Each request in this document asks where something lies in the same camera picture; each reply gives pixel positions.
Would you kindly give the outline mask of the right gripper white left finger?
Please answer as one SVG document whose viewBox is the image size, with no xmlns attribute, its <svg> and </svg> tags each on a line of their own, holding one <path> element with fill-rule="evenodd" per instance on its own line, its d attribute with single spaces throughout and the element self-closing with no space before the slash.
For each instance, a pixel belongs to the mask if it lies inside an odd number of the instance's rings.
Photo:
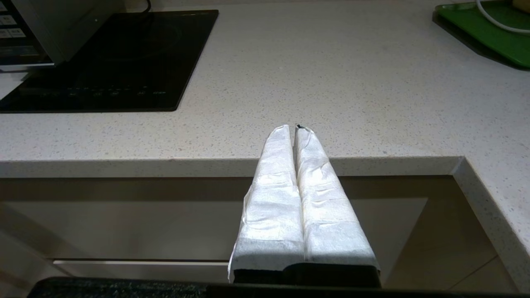
<svg viewBox="0 0 530 298">
<path fill-rule="evenodd" d="M 252 184 L 243 199 L 240 228 L 228 279 L 242 270 L 282 272 L 305 261 L 302 207 L 290 128 L 275 128 L 265 140 Z"/>
</svg>

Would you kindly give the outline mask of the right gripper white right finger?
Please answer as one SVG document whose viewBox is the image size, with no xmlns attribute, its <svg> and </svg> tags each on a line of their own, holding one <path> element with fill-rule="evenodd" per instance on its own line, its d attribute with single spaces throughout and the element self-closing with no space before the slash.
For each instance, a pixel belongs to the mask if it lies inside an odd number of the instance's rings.
<svg viewBox="0 0 530 298">
<path fill-rule="evenodd" d="M 316 133 L 298 126 L 294 150 L 306 259 L 320 264 L 379 268 L 375 253 Z"/>
</svg>

